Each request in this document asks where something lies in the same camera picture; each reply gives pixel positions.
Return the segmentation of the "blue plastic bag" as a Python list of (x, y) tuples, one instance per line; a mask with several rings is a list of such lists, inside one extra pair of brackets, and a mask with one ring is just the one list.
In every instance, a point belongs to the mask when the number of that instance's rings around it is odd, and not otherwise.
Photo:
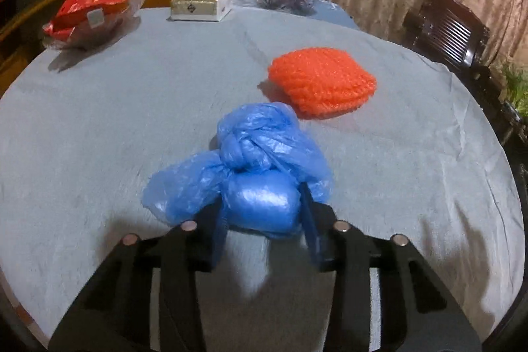
[(332, 173), (324, 154), (290, 105), (249, 104), (218, 122), (216, 149), (154, 173), (141, 203), (176, 226), (219, 199), (229, 226), (287, 237), (300, 228), (302, 184), (316, 202), (329, 200)]

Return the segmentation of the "grey table cloth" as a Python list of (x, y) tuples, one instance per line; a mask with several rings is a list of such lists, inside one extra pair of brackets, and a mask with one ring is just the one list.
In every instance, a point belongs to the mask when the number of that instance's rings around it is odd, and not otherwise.
[(145, 9), (92, 56), (42, 53), (1, 100), (1, 268), (46, 336), (124, 234), (165, 233), (141, 205), (150, 176), (212, 148), (235, 108), (278, 100), (269, 65), (303, 47), (344, 50), (377, 80), (359, 110), (302, 124), (328, 160), (337, 216), (409, 237), (490, 335), (523, 282), (523, 216), (505, 152), (455, 75), (316, 19), (238, 9), (175, 22)]

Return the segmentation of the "potted green plant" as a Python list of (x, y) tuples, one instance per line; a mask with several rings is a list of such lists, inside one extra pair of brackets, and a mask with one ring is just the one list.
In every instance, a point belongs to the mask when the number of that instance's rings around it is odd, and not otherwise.
[(493, 66), (499, 83), (501, 102), (509, 102), (527, 119), (527, 68), (516, 65), (511, 57), (502, 57)]

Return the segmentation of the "glass snack dish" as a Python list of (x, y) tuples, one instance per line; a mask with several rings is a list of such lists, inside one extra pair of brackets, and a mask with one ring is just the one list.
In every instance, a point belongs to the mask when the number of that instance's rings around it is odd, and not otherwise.
[(54, 50), (85, 50), (109, 45), (137, 29), (141, 18), (137, 15), (144, 0), (129, 0), (122, 12), (104, 14), (101, 8), (87, 13), (87, 19), (71, 29), (58, 30), (46, 23), (42, 30), (43, 46)]

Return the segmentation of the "red snack packet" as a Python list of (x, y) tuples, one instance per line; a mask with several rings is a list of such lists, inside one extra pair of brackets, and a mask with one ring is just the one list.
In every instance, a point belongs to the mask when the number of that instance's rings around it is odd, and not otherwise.
[(104, 14), (122, 12), (129, 0), (64, 0), (58, 12), (51, 19), (58, 30), (71, 29), (87, 19), (87, 13), (101, 8)]

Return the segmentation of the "tissue box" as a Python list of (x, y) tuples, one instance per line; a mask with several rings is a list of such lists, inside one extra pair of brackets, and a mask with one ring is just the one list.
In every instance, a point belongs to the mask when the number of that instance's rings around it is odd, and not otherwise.
[(231, 10), (232, 0), (172, 0), (169, 19), (220, 22)]

